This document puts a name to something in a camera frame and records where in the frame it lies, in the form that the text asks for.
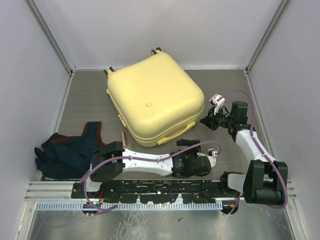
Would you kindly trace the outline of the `yellow hard-shell suitcase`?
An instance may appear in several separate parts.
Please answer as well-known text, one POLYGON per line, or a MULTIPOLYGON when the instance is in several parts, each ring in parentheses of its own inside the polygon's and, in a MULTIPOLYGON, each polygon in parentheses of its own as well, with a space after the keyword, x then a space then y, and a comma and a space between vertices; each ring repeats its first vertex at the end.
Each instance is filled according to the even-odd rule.
POLYGON ((106 93, 123 126, 143 147, 167 143, 191 129, 204 110, 201 88, 161 48, 150 57, 105 69, 106 93))

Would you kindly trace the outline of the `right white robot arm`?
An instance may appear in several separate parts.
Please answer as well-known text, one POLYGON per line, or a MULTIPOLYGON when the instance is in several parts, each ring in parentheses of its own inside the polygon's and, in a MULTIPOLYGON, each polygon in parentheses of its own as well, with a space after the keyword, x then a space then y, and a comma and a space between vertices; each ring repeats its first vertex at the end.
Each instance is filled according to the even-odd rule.
POLYGON ((200 122, 212 131, 219 127, 227 129, 248 159, 249 167, 242 187, 237 188, 233 180, 227 179, 219 184, 220 193, 231 197, 238 191, 249 204, 284 208, 288 203, 287 164, 275 160, 261 144, 253 125, 248 123, 248 104, 233 101, 229 112, 223 106, 224 101, 212 98, 212 108, 200 122))

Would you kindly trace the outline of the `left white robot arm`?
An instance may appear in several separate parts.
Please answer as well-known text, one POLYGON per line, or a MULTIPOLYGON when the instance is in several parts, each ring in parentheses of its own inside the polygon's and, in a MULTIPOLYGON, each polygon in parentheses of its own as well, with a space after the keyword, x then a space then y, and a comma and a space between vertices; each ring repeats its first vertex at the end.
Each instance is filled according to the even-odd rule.
POLYGON ((73 199, 105 197, 103 186, 113 182, 122 173, 150 173, 162 177, 188 179, 204 177, 216 165, 215 149, 203 153, 199 140, 181 139, 182 147, 172 153, 149 154, 130 150, 119 141, 104 145, 92 153, 89 170, 72 187, 73 199))

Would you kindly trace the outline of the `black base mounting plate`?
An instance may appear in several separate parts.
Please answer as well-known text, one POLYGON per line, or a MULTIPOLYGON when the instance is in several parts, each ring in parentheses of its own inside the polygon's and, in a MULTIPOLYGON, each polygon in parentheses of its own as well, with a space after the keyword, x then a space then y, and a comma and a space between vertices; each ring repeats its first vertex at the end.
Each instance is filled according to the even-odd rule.
POLYGON ((215 203, 218 199, 235 199, 240 193, 215 180, 112 180, 98 190, 86 191, 90 199, 104 203, 154 204, 174 203, 182 197, 184 204, 215 203))

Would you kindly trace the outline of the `brown lipstick tube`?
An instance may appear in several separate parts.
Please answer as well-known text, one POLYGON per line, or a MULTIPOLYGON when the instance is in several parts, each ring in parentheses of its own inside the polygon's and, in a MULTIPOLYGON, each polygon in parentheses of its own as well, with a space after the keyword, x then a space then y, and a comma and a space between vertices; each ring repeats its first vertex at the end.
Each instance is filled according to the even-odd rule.
POLYGON ((127 145, 126 134, 125 132, 121 132, 122 145, 125 147, 127 145))

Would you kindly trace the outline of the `dark navy maroon garment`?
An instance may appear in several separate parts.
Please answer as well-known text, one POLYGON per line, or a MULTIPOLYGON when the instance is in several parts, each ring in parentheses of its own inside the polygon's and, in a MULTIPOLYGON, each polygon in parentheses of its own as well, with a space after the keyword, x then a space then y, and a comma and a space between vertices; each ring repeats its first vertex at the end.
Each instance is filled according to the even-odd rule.
POLYGON ((92 154, 104 145, 100 121, 86 122, 81 135, 54 133, 34 149, 36 169, 54 180, 80 179, 91 165, 92 154))

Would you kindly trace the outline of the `aluminium rail frame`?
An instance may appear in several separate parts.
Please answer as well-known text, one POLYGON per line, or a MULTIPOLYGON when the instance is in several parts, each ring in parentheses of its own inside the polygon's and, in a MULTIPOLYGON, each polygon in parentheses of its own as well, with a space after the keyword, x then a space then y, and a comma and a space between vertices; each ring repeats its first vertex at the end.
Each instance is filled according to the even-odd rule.
MULTIPOLYGON (((135 203, 140 196, 152 196, 169 202, 179 197, 189 201, 201 200, 234 200, 240 194, 236 190, 223 190, 218 180, 112 180, 102 183, 95 192, 88 192, 90 199, 100 199, 106 203, 135 203)), ((25 199, 69 200, 85 197, 83 184, 72 181, 33 181, 29 184, 25 199)))

